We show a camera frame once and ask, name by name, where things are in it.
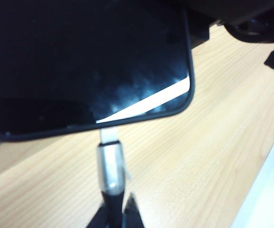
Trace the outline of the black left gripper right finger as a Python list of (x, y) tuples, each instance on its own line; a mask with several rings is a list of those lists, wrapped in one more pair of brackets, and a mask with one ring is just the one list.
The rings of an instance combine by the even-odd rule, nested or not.
[(131, 192), (123, 212), (123, 228), (145, 228), (135, 195)]

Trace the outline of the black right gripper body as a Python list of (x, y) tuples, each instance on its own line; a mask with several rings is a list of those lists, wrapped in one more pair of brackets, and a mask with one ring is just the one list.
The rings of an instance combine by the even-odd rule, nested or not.
[(191, 17), (209, 20), (209, 28), (221, 25), (246, 43), (274, 43), (274, 0), (188, 0)]

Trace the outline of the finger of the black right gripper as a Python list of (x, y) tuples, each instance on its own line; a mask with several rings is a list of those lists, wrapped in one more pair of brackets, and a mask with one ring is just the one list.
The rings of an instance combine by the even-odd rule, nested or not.
[(209, 20), (204, 17), (190, 18), (191, 48), (195, 48), (209, 40)]

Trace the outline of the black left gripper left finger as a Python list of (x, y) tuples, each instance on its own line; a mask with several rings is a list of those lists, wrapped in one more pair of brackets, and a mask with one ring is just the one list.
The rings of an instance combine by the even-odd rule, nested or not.
[(105, 228), (107, 224), (106, 209), (99, 209), (88, 223), (87, 228)]

